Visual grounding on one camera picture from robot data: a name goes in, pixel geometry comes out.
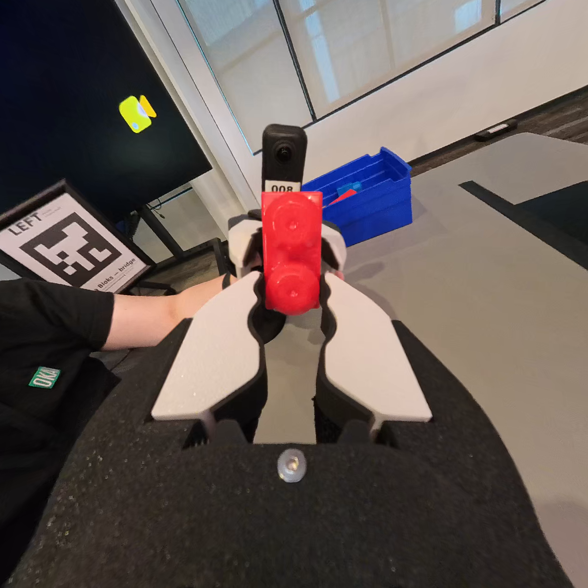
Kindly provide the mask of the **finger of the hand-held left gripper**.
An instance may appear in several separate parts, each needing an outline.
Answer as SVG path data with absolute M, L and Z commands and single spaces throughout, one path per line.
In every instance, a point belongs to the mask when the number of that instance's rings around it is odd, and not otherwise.
M 346 264 L 346 244 L 341 230 L 329 221 L 321 224 L 321 275 L 343 273 Z
M 232 217 L 228 221 L 229 258 L 235 267 L 233 282 L 252 271 L 263 274 L 262 221 L 252 216 Z

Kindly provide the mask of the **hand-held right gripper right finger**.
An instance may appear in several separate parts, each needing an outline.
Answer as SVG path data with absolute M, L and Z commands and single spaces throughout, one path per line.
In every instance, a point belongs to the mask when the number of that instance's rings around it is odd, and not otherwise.
M 377 437 L 386 422 L 428 423 L 432 410 L 394 328 L 371 298 L 334 273 L 321 278 L 315 400 L 339 429 L 358 420 Z

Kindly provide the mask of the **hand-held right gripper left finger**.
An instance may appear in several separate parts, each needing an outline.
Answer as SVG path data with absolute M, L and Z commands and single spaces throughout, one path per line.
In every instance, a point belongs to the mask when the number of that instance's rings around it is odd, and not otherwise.
M 155 421 L 256 421 L 268 399 L 264 343 L 254 325 L 263 276 L 252 271 L 211 298 L 187 327 L 151 409 Z

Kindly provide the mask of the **red two-stud toy block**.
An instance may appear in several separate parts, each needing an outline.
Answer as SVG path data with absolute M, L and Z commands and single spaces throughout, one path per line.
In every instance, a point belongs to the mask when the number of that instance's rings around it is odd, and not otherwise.
M 298 316 L 319 306 L 322 246 L 320 192 L 263 192 L 266 308 Z

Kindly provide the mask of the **blue plastic bin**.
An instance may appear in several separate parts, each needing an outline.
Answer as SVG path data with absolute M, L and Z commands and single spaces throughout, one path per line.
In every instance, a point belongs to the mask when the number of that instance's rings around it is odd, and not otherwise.
M 323 220 L 335 224 L 347 247 L 411 224 L 411 166 L 386 147 L 364 155 L 302 185 L 323 195 Z M 357 194 L 337 202 L 336 189 L 361 182 Z

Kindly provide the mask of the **person's left forearm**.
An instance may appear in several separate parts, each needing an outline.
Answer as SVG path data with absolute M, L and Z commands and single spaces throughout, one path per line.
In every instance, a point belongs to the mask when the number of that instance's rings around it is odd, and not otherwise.
M 101 350 L 158 345 L 182 320 L 192 318 L 222 291 L 223 278 L 192 286 L 177 295 L 115 295 L 109 333 Z

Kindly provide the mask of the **grey desk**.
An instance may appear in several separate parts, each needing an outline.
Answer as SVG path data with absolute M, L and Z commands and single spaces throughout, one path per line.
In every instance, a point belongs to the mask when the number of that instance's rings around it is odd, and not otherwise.
M 587 147 L 517 134 L 419 175 L 412 225 L 352 247 L 429 423 L 385 443 L 202 445 L 119 388 L 82 473 L 97 587 L 587 587 L 587 270 L 482 202 L 587 180 Z

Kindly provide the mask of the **large gridded window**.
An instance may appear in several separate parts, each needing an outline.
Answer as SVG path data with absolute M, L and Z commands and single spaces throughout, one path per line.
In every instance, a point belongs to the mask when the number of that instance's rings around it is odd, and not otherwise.
M 251 154 L 539 1 L 176 1 Z

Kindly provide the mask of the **framed marker sign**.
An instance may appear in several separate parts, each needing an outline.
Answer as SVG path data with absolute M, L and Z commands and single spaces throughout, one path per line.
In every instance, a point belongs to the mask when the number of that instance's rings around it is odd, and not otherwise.
M 63 179 L 1 214 L 1 265 L 27 279 L 123 293 L 156 263 Z

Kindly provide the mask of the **person's black shirt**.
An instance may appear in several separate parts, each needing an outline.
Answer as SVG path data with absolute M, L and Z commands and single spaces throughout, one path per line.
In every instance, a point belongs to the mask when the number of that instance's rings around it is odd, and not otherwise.
M 27 549 L 68 455 L 120 378 L 92 356 L 114 297 L 1 282 L 1 584 Z

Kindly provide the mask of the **black device on floor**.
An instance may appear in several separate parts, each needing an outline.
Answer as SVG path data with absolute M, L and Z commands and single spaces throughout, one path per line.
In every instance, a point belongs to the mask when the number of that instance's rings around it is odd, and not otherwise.
M 491 141 L 498 136 L 507 134 L 518 128 L 517 119 L 508 119 L 504 122 L 498 123 L 490 128 L 486 128 L 482 131 L 478 131 L 473 135 L 473 139 L 477 142 Z

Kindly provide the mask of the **large black tv screen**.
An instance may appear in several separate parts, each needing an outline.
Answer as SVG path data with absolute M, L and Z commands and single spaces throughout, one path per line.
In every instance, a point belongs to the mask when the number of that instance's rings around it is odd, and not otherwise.
M 1 1 L 1 213 L 64 179 L 116 223 L 211 169 L 114 1 Z

